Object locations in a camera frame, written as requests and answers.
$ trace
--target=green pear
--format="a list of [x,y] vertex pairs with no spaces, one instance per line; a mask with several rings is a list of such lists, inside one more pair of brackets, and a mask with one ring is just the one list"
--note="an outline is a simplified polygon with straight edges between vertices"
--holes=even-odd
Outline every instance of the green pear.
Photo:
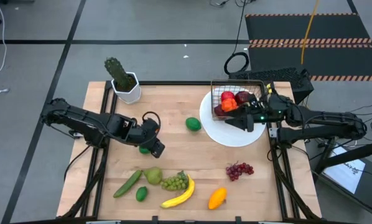
[[157,185],[162,179],[162,170],[158,167],[151,167],[143,171],[149,184]]

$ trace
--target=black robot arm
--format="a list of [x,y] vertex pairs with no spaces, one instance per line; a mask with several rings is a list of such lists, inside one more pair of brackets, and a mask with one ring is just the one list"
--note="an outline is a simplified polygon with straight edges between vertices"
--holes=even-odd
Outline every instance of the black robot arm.
[[249,103],[227,113],[232,118],[226,123],[251,132],[254,123],[285,121],[289,126],[298,127],[307,124],[319,124],[313,128],[292,129],[273,128],[272,138],[277,138],[278,144],[291,146],[300,139],[340,137],[358,140],[365,134],[367,127],[353,113],[334,113],[326,111],[312,111],[306,107],[295,105],[288,97],[271,94],[268,101],[258,101],[251,94]]
[[105,147],[104,138],[109,137],[123,144],[145,147],[154,157],[158,158],[165,148],[156,138],[160,129],[160,121],[157,124],[153,119],[145,119],[144,116],[142,117],[143,123],[138,125],[135,118],[120,114],[96,114],[71,106],[64,99],[57,98],[44,108],[41,121],[48,126],[51,124],[68,126],[81,133],[86,143],[93,147]]

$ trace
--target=wire basket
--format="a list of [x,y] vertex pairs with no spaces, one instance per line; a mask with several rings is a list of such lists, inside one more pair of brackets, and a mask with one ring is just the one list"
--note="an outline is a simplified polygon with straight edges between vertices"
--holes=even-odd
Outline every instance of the wire basket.
[[211,81],[211,112],[212,119],[225,120],[228,116],[218,116],[214,108],[221,104],[221,94],[224,91],[231,91],[237,94],[239,91],[247,91],[254,94],[257,99],[264,95],[264,83],[259,80],[212,80]]

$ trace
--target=white plate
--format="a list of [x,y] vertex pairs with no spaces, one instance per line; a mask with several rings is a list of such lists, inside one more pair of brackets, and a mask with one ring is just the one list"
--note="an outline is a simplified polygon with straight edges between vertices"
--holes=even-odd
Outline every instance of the white plate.
[[[225,86],[225,90],[223,90],[223,86],[220,86],[215,88],[214,91],[219,91],[219,88],[221,88],[221,91],[231,91],[231,89],[235,89],[234,86]],[[238,86],[236,89],[239,91],[247,91]],[[255,142],[262,135],[266,127],[265,124],[255,123],[254,131],[249,133],[230,124],[226,124],[224,121],[213,120],[211,113],[211,92],[208,92],[201,102],[200,121],[205,129],[205,132],[210,138],[212,138],[212,140],[229,147],[247,146]]]

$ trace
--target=wooden tabletop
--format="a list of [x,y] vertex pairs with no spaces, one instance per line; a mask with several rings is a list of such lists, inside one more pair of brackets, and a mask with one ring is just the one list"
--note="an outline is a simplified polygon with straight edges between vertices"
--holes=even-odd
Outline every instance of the wooden tabletop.
[[[280,95],[292,98],[288,82],[274,84]],[[99,113],[104,86],[104,82],[89,83],[84,109]],[[241,216],[243,221],[281,220],[273,164],[266,158],[269,150],[267,131],[248,146],[226,147],[211,140],[204,129],[191,133],[185,127],[186,118],[200,117],[200,103],[208,92],[210,86],[148,85],[142,86],[142,97],[138,103],[127,105],[118,100],[116,113],[135,117],[139,122],[146,111],[155,111],[160,116],[162,127],[158,138],[165,144],[165,150],[159,159],[155,159],[150,154],[141,154],[136,147],[111,140],[99,219],[151,220],[152,216],[158,215],[160,220],[233,221],[235,216]],[[303,141],[298,141],[295,145],[305,150]],[[84,140],[76,140],[72,158],[84,148]],[[67,212],[84,190],[90,158],[91,150],[81,156],[68,171],[57,215]],[[289,149],[289,160],[296,191],[311,210],[321,217],[307,156],[298,150]],[[243,174],[237,181],[231,182],[226,175],[225,167],[236,161],[251,164],[255,173]],[[162,190],[159,185],[148,184],[146,178],[142,176],[126,195],[113,198],[115,191],[135,170],[153,166],[162,168],[164,177],[175,175],[182,170],[190,174],[195,181],[192,197],[177,207],[160,208],[162,202],[176,197],[177,194]],[[142,186],[147,186],[149,195],[145,201],[138,202],[135,193]],[[226,203],[217,210],[209,210],[210,195],[219,187],[228,190]],[[285,188],[284,192],[288,216],[292,217],[289,194]],[[88,214],[91,214],[95,191],[90,197]]]

